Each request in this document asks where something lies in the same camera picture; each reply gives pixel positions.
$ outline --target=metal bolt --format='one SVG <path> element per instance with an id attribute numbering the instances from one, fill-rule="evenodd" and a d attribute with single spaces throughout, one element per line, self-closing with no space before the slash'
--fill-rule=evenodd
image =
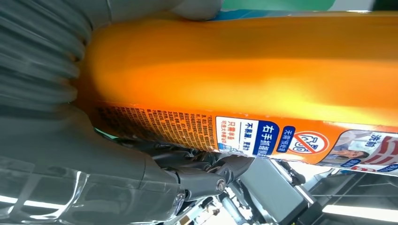
<path id="1" fill-rule="evenodd" d="M 224 191 L 224 189 L 225 189 L 225 180 L 224 179 L 219 179 L 218 181 L 217 181 L 217 191 L 219 191 L 219 192 L 223 192 Z"/>

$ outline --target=gray machine part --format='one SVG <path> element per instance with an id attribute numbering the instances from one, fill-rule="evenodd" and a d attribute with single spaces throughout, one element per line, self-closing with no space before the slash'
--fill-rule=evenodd
<path id="1" fill-rule="evenodd" d="M 93 29 L 172 9 L 204 20 L 218 12 L 221 0 L 0 4 L 0 210 L 6 212 L 1 222 L 107 224 L 108 217 L 112 224 L 129 224 L 168 219 L 181 198 L 176 180 L 148 155 L 97 135 L 87 116 L 69 104 L 77 95 L 69 80 L 79 75 L 76 62 L 83 59 Z M 195 4 L 202 4 L 206 13 L 185 11 Z M 56 200 L 60 194 L 55 193 L 68 192 L 63 190 L 68 182 L 67 200 Z M 138 202 L 150 199 L 161 202 Z M 44 205 L 57 206 L 56 213 L 37 210 Z"/>
<path id="2" fill-rule="evenodd" d="M 308 202 L 284 178 L 270 160 L 256 158 L 240 176 L 263 217 L 281 225 L 291 224 Z"/>
<path id="3" fill-rule="evenodd" d="M 245 219 L 245 217 L 242 215 L 242 213 L 240 213 L 239 209 L 236 207 L 236 205 L 233 203 L 232 199 L 230 199 L 230 197 L 227 193 L 223 193 L 223 194 L 219 195 L 219 198 L 222 203 L 222 206 L 232 216 L 232 218 L 235 220 L 237 225 L 250 224 Z"/>

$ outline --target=blue label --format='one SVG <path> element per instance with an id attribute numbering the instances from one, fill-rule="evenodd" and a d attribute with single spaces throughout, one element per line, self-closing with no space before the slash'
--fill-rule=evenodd
<path id="1" fill-rule="evenodd" d="M 348 160 L 346 163 L 344 163 L 344 164 L 342 164 L 340 166 L 348 168 L 348 167 L 353 167 L 353 166 L 355 166 L 356 164 L 359 164 L 359 163 L 360 163 L 360 159 L 354 158 L 354 159 Z"/>
<path id="2" fill-rule="evenodd" d="M 270 121 L 259 121 L 253 155 L 264 157 L 271 155 L 279 135 L 279 127 Z"/>
<path id="3" fill-rule="evenodd" d="M 293 140 L 294 132 L 296 131 L 295 127 L 285 126 L 282 131 L 281 140 L 279 141 L 278 148 L 276 148 L 277 152 L 285 153 L 289 149 L 290 143 Z"/>
<path id="4" fill-rule="evenodd" d="M 398 164 L 392 164 L 392 165 L 386 166 L 383 169 L 378 170 L 378 172 L 388 173 L 388 172 L 394 171 L 396 169 L 398 169 Z"/>
<path id="5" fill-rule="evenodd" d="M 221 11 L 214 19 L 212 19 L 212 21 L 262 18 L 262 17 L 281 17 L 281 16 L 291 15 L 292 13 L 294 13 L 294 12 L 238 9 L 238 10 L 231 10 L 231 11 Z"/>

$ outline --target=product label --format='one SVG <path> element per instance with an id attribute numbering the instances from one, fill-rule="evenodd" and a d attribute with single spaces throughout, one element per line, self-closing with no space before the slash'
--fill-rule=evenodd
<path id="1" fill-rule="evenodd" d="M 125 138 L 398 176 L 396 127 L 118 104 L 90 118 Z"/>
<path id="2" fill-rule="evenodd" d="M 398 174 L 398 134 L 347 130 L 321 165 L 366 172 Z"/>
<path id="3" fill-rule="evenodd" d="M 272 154 L 279 136 L 273 122 L 216 117 L 218 149 L 222 153 L 265 157 Z"/>
<path id="4" fill-rule="evenodd" d="M 166 110 L 130 107 L 96 107 L 101 120 L 120 137 L 138 136 L 204 151 L 218 150 L 214 117 Z"/>

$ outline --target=detergent bottle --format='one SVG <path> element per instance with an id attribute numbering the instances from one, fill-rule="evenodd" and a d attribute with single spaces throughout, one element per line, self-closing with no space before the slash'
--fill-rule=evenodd
<path id="1" fill-rule="evenodd" d="M 398 15 L 235 10 L 94 34 L 93 125 L 187 148 L 398 175 Z"/>

